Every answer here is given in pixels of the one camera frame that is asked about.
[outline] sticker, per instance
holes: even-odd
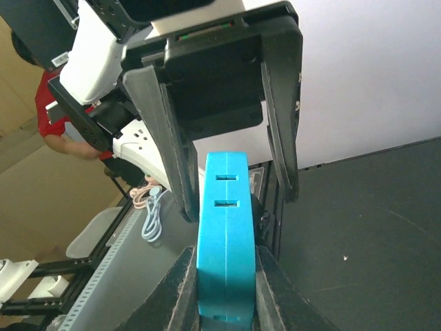
[[[69,59],[69,53],[64,52],[62,55],[57,56],[55,59],[52,59],[52,63],[56,68],[59,66],[62,66],[64,63],[66,63]]]

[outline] black table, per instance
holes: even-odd
[[[305,169],[280,265],[341,330],[441,330],[441,139]]]

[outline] white backdrop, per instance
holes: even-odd
[[[301,168],[441,135],[441,1],[292,3],[304,37]],[[265,125],[197,141],[200,166],[214,150],[267,161]]]

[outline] blue plastic block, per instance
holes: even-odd
[[[256,255],[247,155],[209,153],[204,189],[196,262],[202,327],[225,322],[250,330]]]

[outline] black hair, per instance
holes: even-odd
[[[19,57],[33,66],[38,65],[34,60],[34,55],[14,31],[11,31],[11,41],[12,46],[14,46],[15,52],[19,55]]]

